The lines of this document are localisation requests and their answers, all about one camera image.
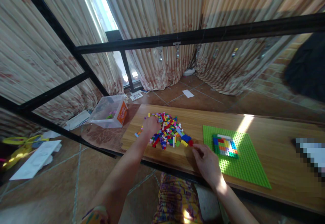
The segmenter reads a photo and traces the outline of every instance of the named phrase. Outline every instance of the orange label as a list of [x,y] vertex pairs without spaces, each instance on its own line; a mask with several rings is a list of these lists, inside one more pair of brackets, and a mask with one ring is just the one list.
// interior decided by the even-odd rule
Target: orange label
[[123,125],[124,120],[126,118],[126,114],[128,113],[128,108],[126,107],[125,102],[121,106],[120,112],[118,113],[117,119]]

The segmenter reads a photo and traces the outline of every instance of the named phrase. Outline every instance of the red lego brick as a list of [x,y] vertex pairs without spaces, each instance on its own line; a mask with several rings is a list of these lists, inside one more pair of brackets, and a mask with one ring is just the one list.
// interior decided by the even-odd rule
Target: red lego brick
[[160,142],[160,140],[159,140],[159,138],[157,138],[157,140],[152,144],[152,146],[155,148],[157,143],[159,143],[159,142]]

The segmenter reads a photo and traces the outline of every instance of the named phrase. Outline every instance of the person's leg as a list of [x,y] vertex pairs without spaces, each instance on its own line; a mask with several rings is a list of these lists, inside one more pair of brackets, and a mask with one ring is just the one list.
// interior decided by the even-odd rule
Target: person's leg
[[153,224],[203,223],[199,199],[190,182],[162,173],[158,197]]

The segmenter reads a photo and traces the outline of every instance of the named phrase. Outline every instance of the tile floor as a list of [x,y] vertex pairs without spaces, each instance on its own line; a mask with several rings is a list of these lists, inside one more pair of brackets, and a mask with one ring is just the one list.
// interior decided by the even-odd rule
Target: tile floor
[[[188,89],[194,97],[186,98]],[[254,114],[324,122],[324,115],[298,105],[244,91],[232,97],[217,93],[196,76],[130,103],[145,103],[228,113]],[[0,223],[78,223],[88,203],[117,163],[77,142],[62,139],[62,148],[31,180],[0,187]],[[160,172],[141,166],[127,196],[120,223],[151,223],[158,204]],[[256,204],[244,202],[260,223],[299,223]]]

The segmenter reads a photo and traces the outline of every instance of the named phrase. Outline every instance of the hand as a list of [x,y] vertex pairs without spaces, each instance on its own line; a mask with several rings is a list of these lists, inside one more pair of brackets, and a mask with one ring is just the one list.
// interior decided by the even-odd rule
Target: hand
[[147,117],[143,121],[143,133],[152,137],[155,133],[161,130],[160,122],[156,116]]
[[202,177],[211,188],[218,188],[224,182],[218,156],[205,144],[193,144],[193,154]]

